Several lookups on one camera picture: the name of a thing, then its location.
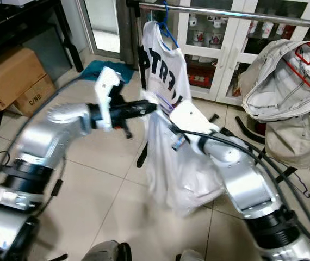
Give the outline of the purple plastic hanger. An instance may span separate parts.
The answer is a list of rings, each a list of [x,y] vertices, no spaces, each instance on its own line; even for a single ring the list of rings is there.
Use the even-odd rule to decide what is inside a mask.
[[[175,105],[170,102],[168,98],[163,97],[163,95],[155,92],[160,109],[164,114],[169,115],[175,109]]]

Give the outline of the thin white garment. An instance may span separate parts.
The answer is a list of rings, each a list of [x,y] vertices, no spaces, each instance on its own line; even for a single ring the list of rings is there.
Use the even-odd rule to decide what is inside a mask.
[[[152,102],[146,90],[141,97]],[[174,134],[169,127],[175,125],[159,104],[157,111],[148,114],[145,126],[148,143],[145,171],[155,203],[179,216],[187,216],[222,194],[223,184],[213,161],[196,147],[200,138],[197,132],[183,130],[188,142],[173,150]]]

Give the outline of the blue plastic hanger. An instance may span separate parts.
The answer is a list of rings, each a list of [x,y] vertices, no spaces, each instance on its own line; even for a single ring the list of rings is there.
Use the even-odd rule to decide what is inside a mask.
[[[160,28],[160,31],[165,35],[166,38],[170,39],[174,47],[166,47],[168,50],[173,50],[173,49],[179,49],[179,44],[169,30],[168,26],[168,21],[169,21],[169,5],[166,0],[162,0],[162,5],[163,5],[163,19],[157,22],[158,27]]]

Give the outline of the black clothes rack pole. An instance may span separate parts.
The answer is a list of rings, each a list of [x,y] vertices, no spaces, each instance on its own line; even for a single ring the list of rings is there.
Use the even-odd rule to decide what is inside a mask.
[[[138,49],[138,59],[139,59],[139,70],[141,77],[141,88],[143,90],[147,90],[147,73],[146,70],[150,66],[150,60],[148,59],[147,52],[143,46],[140,46]],[[145,163],[145,159],[147,159],[148,154],[148,143],[145,142],[145,146],[142,149],[140,156],[136,161],[137,167],[142,167]]]

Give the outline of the teal cloth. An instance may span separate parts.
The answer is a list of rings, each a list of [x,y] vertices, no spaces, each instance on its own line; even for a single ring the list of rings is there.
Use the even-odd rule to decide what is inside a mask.
[[[135,70],[125,63],[116,63],[110,60],[93,60],[84,70],[80,73],[81,79],[97,80],[101,74],[101,70],[109,67],[115,72],[120,73],[123,82],[128,84],[133,77]]]

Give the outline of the grey curtain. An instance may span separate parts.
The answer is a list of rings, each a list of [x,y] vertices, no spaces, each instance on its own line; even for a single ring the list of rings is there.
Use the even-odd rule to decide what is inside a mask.
[[[128,0],[115,0],[117,27],[120,43],[120,60],[132,68],[138,67],[138,41],[136,40],[137,23],[133,17]]]

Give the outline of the small printed cardboard box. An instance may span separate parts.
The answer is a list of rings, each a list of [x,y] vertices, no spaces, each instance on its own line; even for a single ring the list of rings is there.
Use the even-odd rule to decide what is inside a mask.
[[[46,74],[20,95],[9,109],[20,115],[30,117],[54,92],[55,85],[50,76]]]

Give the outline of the white framed glass door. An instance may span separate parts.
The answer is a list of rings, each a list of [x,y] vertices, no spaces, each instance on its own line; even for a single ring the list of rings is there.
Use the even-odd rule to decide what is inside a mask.
[[[87,46],[93,55],[120,57],[116,0],[75,0]]]

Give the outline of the white glass door cabinet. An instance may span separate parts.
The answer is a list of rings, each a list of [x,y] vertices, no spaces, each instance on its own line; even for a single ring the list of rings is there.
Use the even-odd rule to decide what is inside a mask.
[[[269,14],[310,20],[310,0],[166,0],[170,5]],[[144,20],[160,21],[163,10],[140,8]],[[187,63],[194,97],[238,105],[237,80],[274,40],[308,40],[308,27],[169,11],[168,26]]]

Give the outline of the beige jacket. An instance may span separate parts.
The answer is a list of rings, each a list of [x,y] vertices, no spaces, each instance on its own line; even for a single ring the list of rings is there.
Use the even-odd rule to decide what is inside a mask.
[[[310,82],[309,41],[270,42],[238,80],[242,106],[252,119],[266,124],[266,151],[297,169],[310,167],[310,88],[281,60],[284,57]]]

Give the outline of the grey right robot foot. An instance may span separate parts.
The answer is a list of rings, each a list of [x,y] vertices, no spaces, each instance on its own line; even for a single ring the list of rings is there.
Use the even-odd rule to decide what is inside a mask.
[[[183,250],[182,253],[175,256],[175,261],[204,261],[204,257],[194,250]]]

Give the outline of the grey robot foot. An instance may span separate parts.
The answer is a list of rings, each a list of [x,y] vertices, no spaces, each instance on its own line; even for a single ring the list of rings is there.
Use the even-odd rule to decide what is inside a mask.
[[[93,246],[81,261],[133,261],[133,258],[126,242],[110,240]]]
[[[204,257],[194,250],[183,250],[182,253],[175,256],[175,261],[204,261]]]

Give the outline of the large plain cardboard box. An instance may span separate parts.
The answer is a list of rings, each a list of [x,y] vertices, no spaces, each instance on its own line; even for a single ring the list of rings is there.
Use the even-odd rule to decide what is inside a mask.
[[[16,47],[0,55],[0,111],[46,75],[33,50]]]

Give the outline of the black desk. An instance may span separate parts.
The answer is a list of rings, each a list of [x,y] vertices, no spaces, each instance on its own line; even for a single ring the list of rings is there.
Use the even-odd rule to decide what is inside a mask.
[[[22,7],[3,4],[0,0],[0,49],[10,45],[11,40],[23,31],[22,26],[29,29],[34,26],[34,22],[48,24],[50,22],[48,13],[56,16],[60,32],[63,33],[61,45],[68,50],[76,71],[82,72],[83,62],[71,37],[70,25],[61,0],[34,0]]]

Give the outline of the metal clothes rack rail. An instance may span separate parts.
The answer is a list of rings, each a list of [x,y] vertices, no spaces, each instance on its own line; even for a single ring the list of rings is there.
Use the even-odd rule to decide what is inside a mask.
[[[180,5],[170,5],[169,3],[167,5],[162,5],[157,3],[137,2],[136,0],[127,0],[127,5],[128,7],[138,7],[148,10],[163,10],[163,11],[175,11],[178,13],[213,15],[219,17],[256,20],[262,22],[271,22],[275,24],[292,25],[295,27],[310,28],[310,20],[269,15],[269,14],[246,13],[239,11],[222,10],[217,8],[180,7]]]

